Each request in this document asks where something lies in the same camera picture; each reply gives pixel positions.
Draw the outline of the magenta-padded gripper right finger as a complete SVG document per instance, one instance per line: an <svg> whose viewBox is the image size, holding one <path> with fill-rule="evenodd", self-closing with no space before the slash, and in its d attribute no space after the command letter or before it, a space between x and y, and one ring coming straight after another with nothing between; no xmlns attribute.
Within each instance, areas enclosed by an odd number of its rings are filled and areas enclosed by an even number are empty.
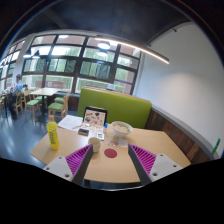
<svg viewBox="0 0 224 224"><path fill-rule="evenodd" d="M155 155L133 144L128 145L128 154L142 185L147 185L182 169L167 155L163 153Z"/></svg>

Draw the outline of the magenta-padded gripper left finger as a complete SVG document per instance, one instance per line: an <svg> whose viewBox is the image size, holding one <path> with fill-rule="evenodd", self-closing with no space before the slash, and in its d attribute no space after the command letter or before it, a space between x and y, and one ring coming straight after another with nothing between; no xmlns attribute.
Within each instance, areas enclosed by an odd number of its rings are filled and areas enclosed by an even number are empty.
<svg viewBox="0 0 224 224"><path fill-rule="evenodd" d="M44 170L76 185L81 185L92 156L93 146L89 144L66 157L56 157Z"/></svg>

